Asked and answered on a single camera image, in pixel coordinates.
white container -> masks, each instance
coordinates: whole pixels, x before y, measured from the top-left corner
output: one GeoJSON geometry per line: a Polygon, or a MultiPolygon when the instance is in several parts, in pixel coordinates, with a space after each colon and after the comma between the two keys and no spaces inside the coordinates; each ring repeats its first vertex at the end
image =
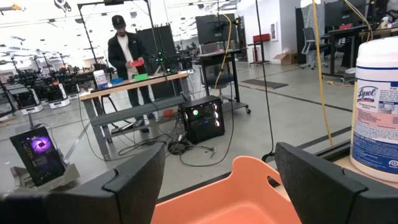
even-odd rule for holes
{"type": "Polygon", "coordinates": [[[361,44],[355,77],[351,162],[398,182],[398,37],[361,44]]]}
{"type": "Polygon", "coordinates": [[[94,78],[100,90],[108,87],[108,81],[103,70],[95,71],[94,78]]]}

rgb fan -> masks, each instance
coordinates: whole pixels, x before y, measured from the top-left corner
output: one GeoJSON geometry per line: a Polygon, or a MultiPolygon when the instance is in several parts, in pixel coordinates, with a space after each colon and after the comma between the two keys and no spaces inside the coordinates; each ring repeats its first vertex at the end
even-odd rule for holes
{"type": "Polygon", "coordinates": [[[51,140],[47,136],[39,137],[32,141],[33,151],[43,153],[51,147],[51,140]]]}

yellow cable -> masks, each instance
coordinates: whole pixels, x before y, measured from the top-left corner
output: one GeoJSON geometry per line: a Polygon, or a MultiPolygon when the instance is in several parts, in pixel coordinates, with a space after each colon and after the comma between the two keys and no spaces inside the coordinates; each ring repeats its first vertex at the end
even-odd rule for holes
{"type": "Polygon", "coordinates": [[[348,7],[351,8],[351,10],[360,18],[362,19],[363,22],[366,23],[366,25],[368,26],[369,32],[368,32],[368,38],[367,38],[367,42],[369,41],[369,38],[371,36],[371,40],[373,40],[373,31],[372,31],[372,27],[369,24],[369,22],[366,20],[366,18],[361,14],[361,12],[355,8],[355,6],[353,6],[348,0],[344,0],[344,2],[348,5],[348,7]]]}
{"type": "Polygon", "coordinates": [[[228,43],[227,43],[227,45],[226,45],[226,50],[225,50],[225,55],[224,55],[223,63],[221,64],[221,70],[220,70],[220,72],[218,73],[218,76],[217,76],[217,79],[216,79],[216,84],[215,84],[215,86],[214,86],[214,89],[215,89],[215,90],[217,89],[218,79],[220,78],[221,73],[222,73],[223,70],[224,70],[224,64],[225,64],[225,60],[226,60],[226,58],[227,58],[227,56],[228,56],[229,42],[231,41],[231,33],[232,33],[232,22],[231,22],[231,19],[229,19],[228,16],[226,16],[226,15],[224,15],[224,14],[222,14],[222,15],[225,16],[225,18],[227,18],[227,20],[229,21],[229,34],[228,34],[228,43]]]}
{"type": "Polygon", "coordinates": [[[319,49],[319,30],[318,30],[318,19],[317,19],[317,10],[316,10],[317,4],[315,3],[315,0],[312,0],[312,16],[314,19],[315,23],[315,42],[317,44],[317,62],[318,62],[318,77],[319,77],[319,87],[320,87],[320,97],[321,97],[321,103],[322,103],[322,110],[323,110],[323,118],[325,119],[325,125],[326,125],[326,130],[328,132],[328,137],[330,141],[330,146],[333,145],[333,140],[331,138],[330,134],[330,128],[328,124],[328,116],[326,115],[326,108],[325,108],[325,97],[323,96],[323,83],[322,83],[322,64],[321,64],[321,56],[320,56],[320,49],[319,49]]]}
{"type": "Polygon", "coordinates": [[[335,87],[354,87],[354,85],[336,85],[333,81],[327,81],[327,84],[335,86],[335,87]]]}

orange tray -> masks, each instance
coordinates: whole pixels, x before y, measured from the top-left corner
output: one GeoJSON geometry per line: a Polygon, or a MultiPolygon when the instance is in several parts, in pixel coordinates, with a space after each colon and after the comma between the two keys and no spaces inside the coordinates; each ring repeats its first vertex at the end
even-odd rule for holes
{"type": "Polygon", "coordinates": [[[299,224],[292,202],[269,185],[279,173],[259,159],[239,156],[229,177],[157,204],[152,224],[299,224]]]}

cardboard box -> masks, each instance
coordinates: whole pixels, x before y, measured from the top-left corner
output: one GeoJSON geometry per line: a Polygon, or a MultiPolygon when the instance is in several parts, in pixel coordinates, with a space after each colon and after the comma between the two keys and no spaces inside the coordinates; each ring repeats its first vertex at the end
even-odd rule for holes
{"type": "Polygon", "coordinates": [[[279,54],[274,59],[280,60],[281,65],[293,65],[297,63],[297,53],[279,54]]]}

